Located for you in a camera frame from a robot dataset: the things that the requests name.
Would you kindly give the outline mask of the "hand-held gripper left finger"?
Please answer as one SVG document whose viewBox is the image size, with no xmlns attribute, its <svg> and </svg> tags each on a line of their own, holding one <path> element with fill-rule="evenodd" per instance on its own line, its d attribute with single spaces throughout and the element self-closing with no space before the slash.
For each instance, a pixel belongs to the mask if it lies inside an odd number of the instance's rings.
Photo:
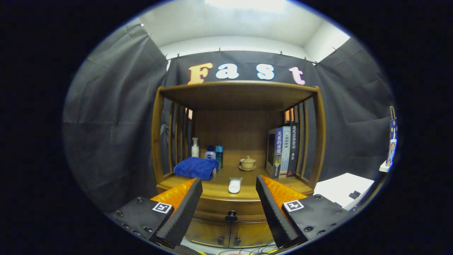
<svg viewBox="0 0 453 255">
<path fill-rule="evenodd" d="M 189 179 L 153 198 L 136 197 L 108 218 L 147 242 L 175 248 L 187 233 L 202 192 L 201 179 Z"/>
</svg>

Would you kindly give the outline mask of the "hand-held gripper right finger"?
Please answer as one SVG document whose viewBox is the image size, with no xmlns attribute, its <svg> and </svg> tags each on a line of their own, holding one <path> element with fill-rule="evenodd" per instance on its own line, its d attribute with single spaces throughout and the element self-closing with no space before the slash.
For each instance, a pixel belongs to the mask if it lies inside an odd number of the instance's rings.
<svg viewBox="0 0 453 255">
<path fill-rule="evenodd" d="M 263 175 L 256 178 L 256 191 L 279 248 L 308 242 L 352 217 L 351 210 L 323 195 L 307 196 Z"/>
</svg>

